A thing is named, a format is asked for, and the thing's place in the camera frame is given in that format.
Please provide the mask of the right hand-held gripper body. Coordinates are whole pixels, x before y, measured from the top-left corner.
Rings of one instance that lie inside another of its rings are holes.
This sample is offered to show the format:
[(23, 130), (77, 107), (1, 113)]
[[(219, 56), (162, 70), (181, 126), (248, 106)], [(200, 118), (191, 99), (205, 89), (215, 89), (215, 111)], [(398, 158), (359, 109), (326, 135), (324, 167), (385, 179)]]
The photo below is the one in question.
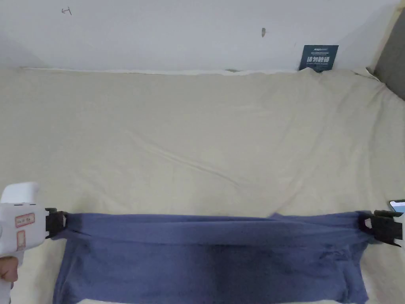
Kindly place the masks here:
[(394, 217), (396, 223), (397, 233), (394, 237), (394, 241), (405, 241), (405, 213), (402, 213), (398, 217)]

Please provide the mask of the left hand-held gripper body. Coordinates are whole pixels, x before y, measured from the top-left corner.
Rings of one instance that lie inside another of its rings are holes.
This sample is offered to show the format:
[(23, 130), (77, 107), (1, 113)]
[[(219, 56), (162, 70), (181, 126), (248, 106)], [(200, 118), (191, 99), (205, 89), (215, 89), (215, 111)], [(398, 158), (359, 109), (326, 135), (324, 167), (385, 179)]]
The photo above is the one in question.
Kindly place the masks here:
[(0, 200), (0, 257), (23, 263), (25, 251), (40, 246), (50, 237), (46, 230), (49, 212), (36, 202), (39, 186), (35, 182), (10, 184)]

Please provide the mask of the person's left hand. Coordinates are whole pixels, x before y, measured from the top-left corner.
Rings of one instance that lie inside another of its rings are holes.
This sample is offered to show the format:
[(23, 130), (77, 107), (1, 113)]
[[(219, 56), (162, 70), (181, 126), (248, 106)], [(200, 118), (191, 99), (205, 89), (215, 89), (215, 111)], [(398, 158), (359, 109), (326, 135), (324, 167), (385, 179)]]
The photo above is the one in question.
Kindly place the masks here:
[(0, 258), (0, 278), (6, 282), (14, 283), (18, 280), (19, 261), (16, 257)]

